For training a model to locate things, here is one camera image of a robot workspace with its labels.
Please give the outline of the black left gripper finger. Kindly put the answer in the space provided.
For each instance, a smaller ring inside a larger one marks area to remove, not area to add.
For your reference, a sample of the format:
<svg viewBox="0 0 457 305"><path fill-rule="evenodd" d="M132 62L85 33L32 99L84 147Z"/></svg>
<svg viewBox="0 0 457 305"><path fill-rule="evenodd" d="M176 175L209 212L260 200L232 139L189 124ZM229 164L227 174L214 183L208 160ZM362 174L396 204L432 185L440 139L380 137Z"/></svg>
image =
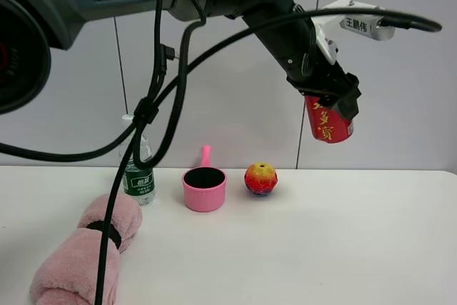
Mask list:
<svg viewBox="0 0 457 305"><path fill-rule="evenodd" d="M338 113L344 119L353 119L359 113L357 99L361 96L361 91L358 86L359 80L355 75L344 74L340 82L337 102Z"/></svg>

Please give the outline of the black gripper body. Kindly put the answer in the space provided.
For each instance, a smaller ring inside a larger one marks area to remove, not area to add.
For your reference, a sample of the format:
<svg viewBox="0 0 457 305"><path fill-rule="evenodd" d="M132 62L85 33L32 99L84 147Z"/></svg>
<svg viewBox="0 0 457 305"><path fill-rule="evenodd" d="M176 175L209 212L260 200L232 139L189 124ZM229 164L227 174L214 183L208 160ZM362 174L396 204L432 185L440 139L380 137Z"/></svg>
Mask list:
<svg viewBox="0 0 457 305"><path fill-rule="evenodd" d="M301 75L299 67L287 73L286 80L304 95L331 96L338 99L353 91L353 77L349 76L338 62L330 64L322 53L310 76Z"/></svg>

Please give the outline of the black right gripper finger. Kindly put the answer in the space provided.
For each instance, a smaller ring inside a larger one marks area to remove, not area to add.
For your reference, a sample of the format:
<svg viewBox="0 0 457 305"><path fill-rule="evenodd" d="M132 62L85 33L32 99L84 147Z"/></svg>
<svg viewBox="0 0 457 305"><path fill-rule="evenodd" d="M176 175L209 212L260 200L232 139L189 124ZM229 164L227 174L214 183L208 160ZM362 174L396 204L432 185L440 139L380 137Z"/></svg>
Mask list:
<svg viewBox="0 0 457 305"><path fill-rule="evenodd" d="M319 99L319 104L335 104L338 98L332 95L325 95Z"/></svg>

